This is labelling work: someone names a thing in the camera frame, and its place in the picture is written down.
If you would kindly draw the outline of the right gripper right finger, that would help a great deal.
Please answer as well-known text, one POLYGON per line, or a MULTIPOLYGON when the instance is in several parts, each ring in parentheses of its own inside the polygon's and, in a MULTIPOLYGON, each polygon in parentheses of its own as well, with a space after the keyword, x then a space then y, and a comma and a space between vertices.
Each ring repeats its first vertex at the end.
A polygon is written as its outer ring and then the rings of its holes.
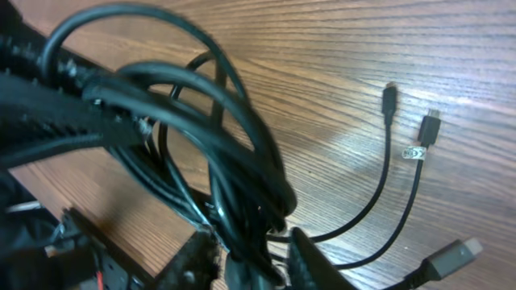
POLYGON ((297 227, 289 236, 288 274, 295 290, 356 290, 297 227))

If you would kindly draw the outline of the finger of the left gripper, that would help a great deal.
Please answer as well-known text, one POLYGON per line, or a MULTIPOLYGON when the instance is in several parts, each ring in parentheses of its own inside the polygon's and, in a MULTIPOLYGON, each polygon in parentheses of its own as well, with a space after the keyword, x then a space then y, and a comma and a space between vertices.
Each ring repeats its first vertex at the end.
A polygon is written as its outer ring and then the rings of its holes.
POLYGON ((140 145, 134 118, 82 99, 69 73, 47 87, 37 60, 45 38, 16 11, 1 13, 1 167, 91 147, 140 145))

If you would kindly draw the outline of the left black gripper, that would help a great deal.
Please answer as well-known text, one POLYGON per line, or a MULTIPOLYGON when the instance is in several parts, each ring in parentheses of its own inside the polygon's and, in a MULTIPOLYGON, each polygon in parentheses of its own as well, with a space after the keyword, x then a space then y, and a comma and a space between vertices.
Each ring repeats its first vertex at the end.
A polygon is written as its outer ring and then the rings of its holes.
POLYGON ((149 289, 153 276, 76 209, 56 219, 1 172, 1 288, 149 289))

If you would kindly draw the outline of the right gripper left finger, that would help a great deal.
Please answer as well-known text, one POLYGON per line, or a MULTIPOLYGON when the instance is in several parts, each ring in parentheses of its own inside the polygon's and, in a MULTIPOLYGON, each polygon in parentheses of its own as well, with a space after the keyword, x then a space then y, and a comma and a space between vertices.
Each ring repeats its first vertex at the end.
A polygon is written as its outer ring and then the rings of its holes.
POLYGON ((211 290, 220 272, 220 249, 208 230, 196 231, 155 278, 158 290, 211 290))

